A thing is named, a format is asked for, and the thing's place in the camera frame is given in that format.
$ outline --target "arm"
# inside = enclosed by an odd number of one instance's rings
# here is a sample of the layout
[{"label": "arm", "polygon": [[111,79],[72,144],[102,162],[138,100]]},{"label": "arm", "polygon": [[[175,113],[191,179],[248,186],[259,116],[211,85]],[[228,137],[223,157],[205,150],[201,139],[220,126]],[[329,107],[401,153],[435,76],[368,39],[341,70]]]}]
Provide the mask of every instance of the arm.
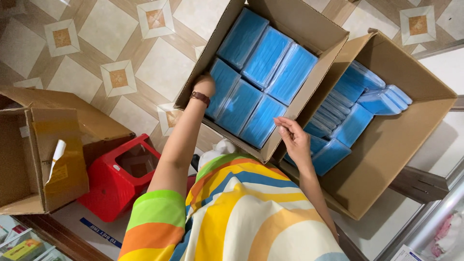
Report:
[{"label": "arm", "polygon": [[321,186],[317,179],[314,166],[311,161],[310,136],[303,131],[296,122],[285,117],[278,117],[274,122],[279,127],[279,133],[287,147],[287,152],[300,171],[300,189],[313,204],[316,211],[324,220],[335,240],[338,242],[338,234],[335,223],[330,216],[329,209],[322,195]]},{"label": "arm", "polygon": [[[215,91],[213,78],[209,75],[201,76],[193,90],[208,97],[213,96]],[[204,102],[195,98],[190,99],[164,146],[147,192],[169,189],[186,197],[188,168],[195,151],[205,110]]]}]

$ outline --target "sleeve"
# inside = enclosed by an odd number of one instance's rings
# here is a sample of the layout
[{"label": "sleeve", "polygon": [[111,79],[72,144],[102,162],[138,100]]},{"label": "sleeve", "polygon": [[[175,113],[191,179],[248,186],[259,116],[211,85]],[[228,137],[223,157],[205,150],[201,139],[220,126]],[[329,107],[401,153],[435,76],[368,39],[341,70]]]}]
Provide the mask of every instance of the sleeve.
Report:
[{"label": "sleeve", "polygon": [[185,200],[172,190],[157,190],[134,203],[118,261],[169,260],[185,229]]}]

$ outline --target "hand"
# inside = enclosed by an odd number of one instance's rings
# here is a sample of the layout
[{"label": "hand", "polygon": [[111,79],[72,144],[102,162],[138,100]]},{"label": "hand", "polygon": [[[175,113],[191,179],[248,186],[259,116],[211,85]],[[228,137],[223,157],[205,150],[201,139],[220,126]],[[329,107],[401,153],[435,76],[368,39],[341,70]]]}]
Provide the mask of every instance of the hand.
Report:
[{"label": "hand", "polygon": [[285,117],[274,118],[279,127],[279,134],[284,140],[290,158],[301,168],[312,167],[310,151],[310,135],[303,131],[301,126]]},{"label": "hand", "polygon": [[205,74],[198,77],[197,82],[193,87],[193,91],[203,93],[209,98],[211,98],[216,93],[216,84],[214,83],[214,79],[211,77],[209,72],[206,72]]}]

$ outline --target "red plastic stool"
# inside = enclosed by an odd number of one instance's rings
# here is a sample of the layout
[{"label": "red plastic stool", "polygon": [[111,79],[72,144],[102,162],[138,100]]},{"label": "red plastic stool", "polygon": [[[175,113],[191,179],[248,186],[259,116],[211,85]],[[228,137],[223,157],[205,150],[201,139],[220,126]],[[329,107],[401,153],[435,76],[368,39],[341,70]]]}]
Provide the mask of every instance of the red plastic stool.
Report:
[{"label": "red plastic stool", "polygon": [[104,222],[112,222],[132,208],[155,173],[161,157],[145,140],[147,134],[104,154],[87,170],[90,192],[78,198]]}]

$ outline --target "blue sign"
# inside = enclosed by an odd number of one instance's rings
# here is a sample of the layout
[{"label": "blue sign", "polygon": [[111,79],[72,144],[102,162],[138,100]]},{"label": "blue sign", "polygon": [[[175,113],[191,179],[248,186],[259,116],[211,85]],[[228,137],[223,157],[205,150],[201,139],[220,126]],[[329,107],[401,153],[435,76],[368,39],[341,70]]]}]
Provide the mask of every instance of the blue sign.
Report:
[{"label": "blue sign", "polygon": [[92,224],[90,221],[88,221],[85,218],[81,218],[80,222],[84,225],[86,225],[88,228],[92,229],[95,233],[99,234],[102,238],[108,240],[111,244],[121,248],[122,243],[119,242],[118,240],[114,239],[112,236],[108,235],[105,233],[105,231],[99,229],[97,226]]}]

